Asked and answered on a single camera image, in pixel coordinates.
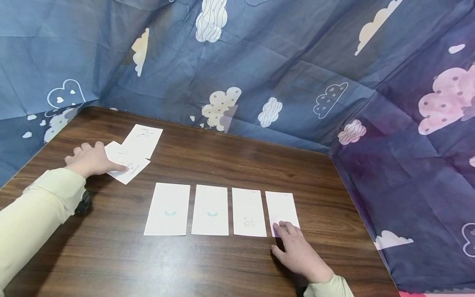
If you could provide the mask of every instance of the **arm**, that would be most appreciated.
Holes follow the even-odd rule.
[[[104,144],[84,143],[65,158],[66,167],[46,171],[21,197],[0,211],[0,297],[82,199],[86,178],[127,167],[111,162]]]
[[[285,252],[271,247],[273,255],[292,272],[303,275],[309,285],[304,297],[354,297],[346,280],[335,275],[305,240],[302,231],[289,222],[273,224],[284,243]]]

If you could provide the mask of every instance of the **left hand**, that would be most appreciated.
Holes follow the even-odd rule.
[[[91,175],[104,174],[109,171],[127,171],[128,168],[116,164],[107,158],[104,143],[98,141],[92,147],[83,143],[81,147],[73,150],[74,156],[64,158],[66,169],[88,178]]]

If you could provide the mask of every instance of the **right hand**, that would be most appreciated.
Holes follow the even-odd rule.
[[[311,284],[329,282],[334,272],[305,240],[302,231],[290,222],[273,224],[284,243],[285,252],[277,245],[271,247],[273,255],[292,272],[303,275]]]

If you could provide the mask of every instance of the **black object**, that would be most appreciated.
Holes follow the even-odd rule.
[[[83,194],[83,199],[74,210],[74,214],[77,216],[85,216],[87,215],[87,212],[91,206],[92,206],[91,195],[89,194],[88,191],[85,191]]]

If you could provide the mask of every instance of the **beige cloud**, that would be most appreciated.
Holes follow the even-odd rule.
[[[137,38],[137,40],[132,44],[132,50],[135,52],[132,59],[137,65],[135,66],[135,71],[137,71],[138,77],[142,74],[143,64],[145,62],[145,57],[147,56],[148,37],[149,29],[145,28],[145,32],[142,36]]]
[[[355,52],[357,56],[368,41],[373,37],[374,33],[382,26],[382,24],[388,19],[391,13],[401,4],[402,0],[392,0],[387,8],[379,10],[374,16],[372,22],[363,26],[360,32],[360,43],[358,44],[358,50]]]

